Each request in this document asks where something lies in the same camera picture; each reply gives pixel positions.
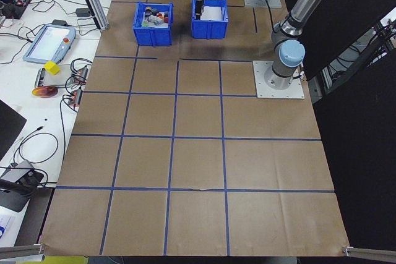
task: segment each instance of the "blue plastic crate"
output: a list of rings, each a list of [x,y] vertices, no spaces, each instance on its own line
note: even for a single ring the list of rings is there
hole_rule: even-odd
[[[147,6],[152,9],[156,8],[160,12],[169,12],[169,23],[167,28],[143,27],[144,11]],[[141,46],[170,46],[172,45],[171,27],[173,23],[173,3],[154,4],[154,3],[137,3],[136,13],[132,29],[136,41]]]
[[[227,0],[205,0],[204,7],[208,6],[221,7],[222,20],[197,20],[196,0],[192,0],[192,37],[221,40],[225,37],[228,26]]]

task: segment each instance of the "yellow block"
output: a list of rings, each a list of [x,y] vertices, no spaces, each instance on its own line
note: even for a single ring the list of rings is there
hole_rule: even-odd
[[[17,262],[16,264],[87,264],[85,257],[45,257],[42,262]]]
[[[59,68],[59,66],[52,61],[48,61],[46,64],[44,64],[44,68],[50,73],[50,74],[57,74],[59,71],[61,71],[61,69]]]

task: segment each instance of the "table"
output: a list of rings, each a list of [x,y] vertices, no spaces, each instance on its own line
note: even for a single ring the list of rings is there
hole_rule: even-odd
[[[84,0],[71,1],[85,3]],[[111,0],[100,1],[102,6],[110,6]],[[60,0],[59,2],[67,12],[73,12],[77,7],[86,7]],[[77,17],[66,16],[64,11],[59,7],[53,7],[47,13],[32,11],[32,7],[33,6],[28,6],[20,20],[15,20],[14,24],[10,28],[2,27],[0,32],[17,33],[21,26],[34,28],[43,23],[51,23],[54,19],[66,20],[69,24],[75,24],[77,20]],[[4,25],[10,26],[11,24],[11,20],[7,20]],[[62,65],[62,67],[69,67],[70,62],[77,57],[84,57],[92,60],[95,56],[99,38],[100,32],[98,30],[90,32],[84,36],[77,34],[71,50],[67,53],[60,65]],[[0,40],[0,63],[10,61],[14,53],[16,53],[25,43],[24,41],[8,36],[1,36]],[[56,182],[62,165],[63,135],[59,113],[59,102],[63,92],[60,91],[54,98],[47,99],[35,98],[31,95],[31,90],[33,89],[37,72],[42,66],[22,60],[22,56],[27,48],[28,45],[19,55],[16,56],[12,64],[0,66],[0,98],[27,119],[26,126],[21,132],[20,137],[26,136],[39,126],[44,126],[45,128],[42,132],[50,132],[58,138],[59,149],[56,154],[49,161],[35,165],[36,168],[47,171],[49,181]],[[84,65],[85,64],[76,64],[77,67],[82,67]],[[75,114],[64,107],[63,117],[66,142],[68,143],[75,121]],[[36,138],[36,142],[27,143],[24,148],[24,153],[32,160],[42,160],[45,159],[53,149],[53,139],[39,136]],[[11,159],[12,149],[10,149],[7,155],[2,159],[0,165],[8,166]],[[28,205],[26,205],[20,213],[15,213],[0,207],[0,214],[15,217],[11,228],[9,228],[5,235],[0,239],[0,247],[14,245],[27,207]]]
[[[172,46],[137,45],[137,1],[174,2]],[[191,0],[112,0],[43,230],[47,255],[342,254],[308,86],[305,100],[256,98],[251,61],[273,59],[268,12],[228,5],[226,38],[195,40]]]

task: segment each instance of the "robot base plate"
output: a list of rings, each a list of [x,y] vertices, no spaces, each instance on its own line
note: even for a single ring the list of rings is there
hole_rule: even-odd
[[[267,7],[265,0],[244,0],[247,7]],[[268,0],[271,9],[281,9],[282,3],[280,0]]]
[[[253,61],[257,97],[271,99],[305,99],[300,79],[293,80],[291,85],[284,90],[276,90],[268,86],[264,80],[264,74],[268,68],[272,67],[272,64],[273,61]]]

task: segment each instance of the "small blue cap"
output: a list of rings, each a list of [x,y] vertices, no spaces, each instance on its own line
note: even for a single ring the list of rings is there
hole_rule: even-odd
[[[305,48],[298,40],[286,40],[279,49],[279,58],[287,67],[299,66],[305,57]]]

